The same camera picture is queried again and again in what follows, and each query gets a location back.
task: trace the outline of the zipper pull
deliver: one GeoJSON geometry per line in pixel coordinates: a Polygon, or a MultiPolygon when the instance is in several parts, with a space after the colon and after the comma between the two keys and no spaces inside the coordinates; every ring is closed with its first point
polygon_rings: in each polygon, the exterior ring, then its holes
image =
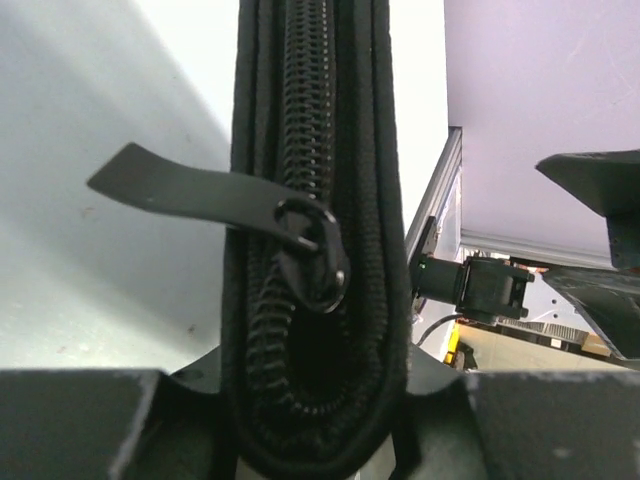
{"type": "Polygon", "coordinates": [[[135,143],[125,146],[87,185],[147,212],[268,235],[282,244],[280,268],[303,305],[327,313],[344,297],[350,270],[340,226],[325,205],[304,192],[251,175],[180,165],[135,143]],[[292,215],[304,221],[291,221],[292,215]],[[288,227],[296,224],[303,226],[288,227]]]}

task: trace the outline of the black cable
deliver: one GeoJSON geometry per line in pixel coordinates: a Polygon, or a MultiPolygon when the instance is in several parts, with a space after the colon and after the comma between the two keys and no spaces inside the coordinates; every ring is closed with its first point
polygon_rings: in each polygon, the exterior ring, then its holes
{"type": "Polygon", "coordinates": [[[450,322],[451,320],[458,320],[460,318],[462,318],[462,315],[460,315],[459,313],[454,313],[453,315],[447,315],[446,317],[442,317],[437,322],[434,322],[432,325],[429,325],[429,327],[427,327],[427,329],[424,331],[424,333],[420,337],[420,340],[418,340],[418,342],[416,343],[416,346],[418,347],[421,346],[424,343],[424,341],[427,339],[427,337],[431,335],[435,330],[437,330],[438,327],[444,325],[447,322],[450,322]]]}

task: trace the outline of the metal bar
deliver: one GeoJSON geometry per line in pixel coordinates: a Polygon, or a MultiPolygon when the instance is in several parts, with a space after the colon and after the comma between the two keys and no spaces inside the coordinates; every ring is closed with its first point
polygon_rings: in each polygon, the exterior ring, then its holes
{"type": "Polygon", "coordinates": [[[445,207],[449,193],[456,179],[462,161],[462,129],[452,127],[449,129],[449,138],[444,145],[440,159],[433,171],[429,185],[422,197],[418,211],[411,222],[411,226],[405,237],[407,258],[411,258],[416,252],[416,245],[420,233],[424,229],[427,218],[430,216],[440,218],[445,207]]]}
{"type": "Polygon", "coordinates": [[[502,253],[544,263],[571,267],[589,267],[611,270],[608,255],[579,250],[566,250],[553,245],[527,242],[521,239],[499,237],[462,229],[461,246],[472,250],[502,253]]]}

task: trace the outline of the black zippered case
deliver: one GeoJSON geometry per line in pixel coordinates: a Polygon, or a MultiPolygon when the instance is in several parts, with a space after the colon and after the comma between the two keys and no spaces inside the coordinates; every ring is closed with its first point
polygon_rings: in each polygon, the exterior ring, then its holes
{"type": "Polygon", "coordinates": [[[230,428],[269,478],[346,478],[389,435],[407,381],[388,0],[241,0],[231,170],[325,209],[278,214],[315,253],[227,233],[230,428]]]}

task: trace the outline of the zipper pull tab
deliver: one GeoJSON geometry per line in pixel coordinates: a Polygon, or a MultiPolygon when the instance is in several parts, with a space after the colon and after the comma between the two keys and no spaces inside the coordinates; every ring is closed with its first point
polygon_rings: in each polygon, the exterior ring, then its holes
{"type": "Polygon", "coordinates": [[[340,227],[326,206],[304,192],[259,177],[180,165],[131,143],[87,185],[147,212],[208,220],[269,235],[292,293],[312,311],[326,313],[344,297],[349,260],[340,227]],[[295,214],[304,228],[287,222],[295,214]]]}

